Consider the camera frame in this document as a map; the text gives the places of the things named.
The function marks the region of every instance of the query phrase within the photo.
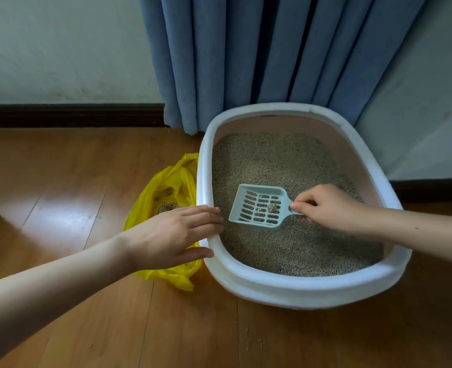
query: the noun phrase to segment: wooden floor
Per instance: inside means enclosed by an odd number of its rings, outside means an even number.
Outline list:
[[[150,178],[199,137],[169,129],[0,129],[0,278],[117,234]],[[452,204],[406,207],[452,214]],[[390,290],[295,311],[128,276],[0,367],[452,367],[452,264],[414,254]]]

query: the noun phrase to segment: litter box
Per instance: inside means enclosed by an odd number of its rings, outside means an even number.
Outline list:
[[[340,168],[367,204],[402,209],[388,179],[356,130],[332,110],[299,103],[248,105],[216,116],[200,146],[197,205],[214,206],[214,145],[229,134],[258,132],[305,133],[317,138],[331,149]],[[331,308],[381,293],[401,278],[411,256],[408,248],[384,243],[384,258],[373,266],[344,275],[296,277],[241,263],[224,248],[219,235],[201,240],[200,245],[214,252],[214,257],[205,259],[205,264],[226,290],[253,302],[291,309]]]

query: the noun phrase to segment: yellow plastic bag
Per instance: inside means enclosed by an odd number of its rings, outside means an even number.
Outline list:
[[[163,169],[149,181],[131,209],[124,231],[154,216],[161,204],[176,202],[179,206],[196,204],[198,154],[185,154],[175,164]],[[200,268],[203,260],[196,260],[164,270],[143,270],[136,274],[143,280],[167,279],[177,288],[193,291],[190,277]]]

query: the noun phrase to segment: litter scoop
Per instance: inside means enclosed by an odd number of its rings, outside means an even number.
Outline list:
[[[282,187],[262,185],[239,185],[229,221],[246,225],[275,228],[292,214],[292,200]]]

